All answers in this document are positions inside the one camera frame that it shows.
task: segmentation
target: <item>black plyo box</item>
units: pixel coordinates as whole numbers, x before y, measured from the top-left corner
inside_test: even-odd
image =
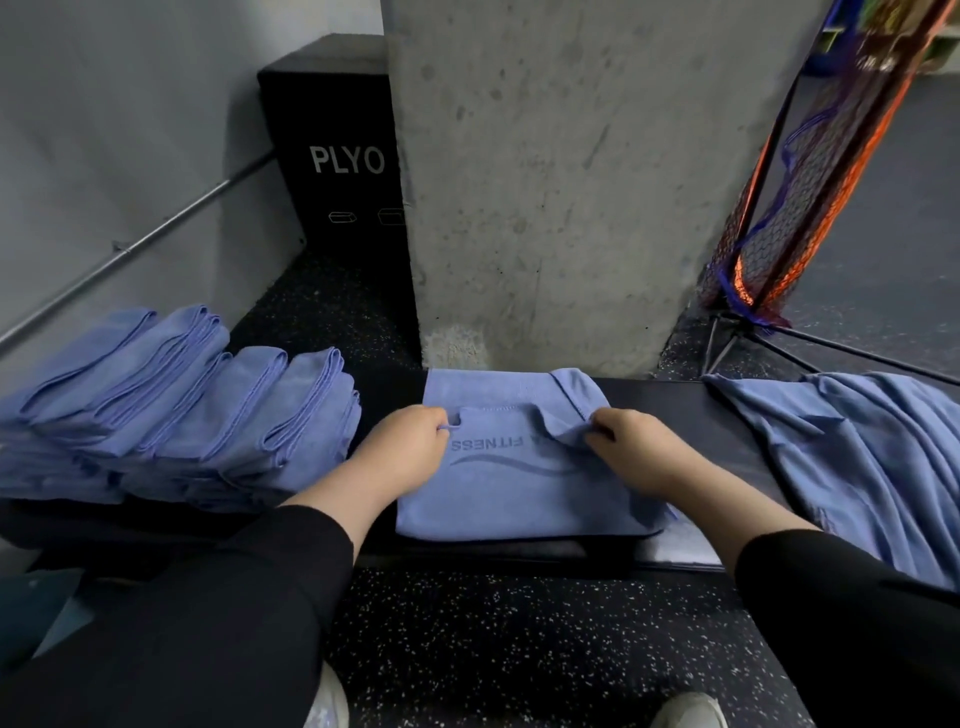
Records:
[[[402,262],[408,276],[383,36],[324,36],[257,80],[308,243],[363,267]]]

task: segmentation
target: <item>concrete pillar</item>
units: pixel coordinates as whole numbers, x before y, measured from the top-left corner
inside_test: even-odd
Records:
[[[830,0],[382,0],[424,363],[656,365]]]

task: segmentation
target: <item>person's left hand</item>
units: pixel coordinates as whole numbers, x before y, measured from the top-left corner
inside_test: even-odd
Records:
[[[390,491],[393,500],[430,479],[444,458],[450,433],[442,407],[413,404],[388,415],[350,458]]]

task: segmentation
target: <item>stack of folded towels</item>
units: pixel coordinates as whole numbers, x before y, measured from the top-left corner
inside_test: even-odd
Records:
[[[108,316],[0,400],[0,497],[255,513],[343,462],[360,403],[340,352],[288,366],[228,340],[203,305]]]

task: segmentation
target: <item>speckled black flooring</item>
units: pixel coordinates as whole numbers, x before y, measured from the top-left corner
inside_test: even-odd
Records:
[[[642,727],[691,690],[714,695],[731,726],[812,725],[721,574],[360,570],[330,646],[362,728]]]
[[[230,334],[233,352],[258,344],[291,356],[337,347],[350,365],[419,369],[410,281],[307,247]]]

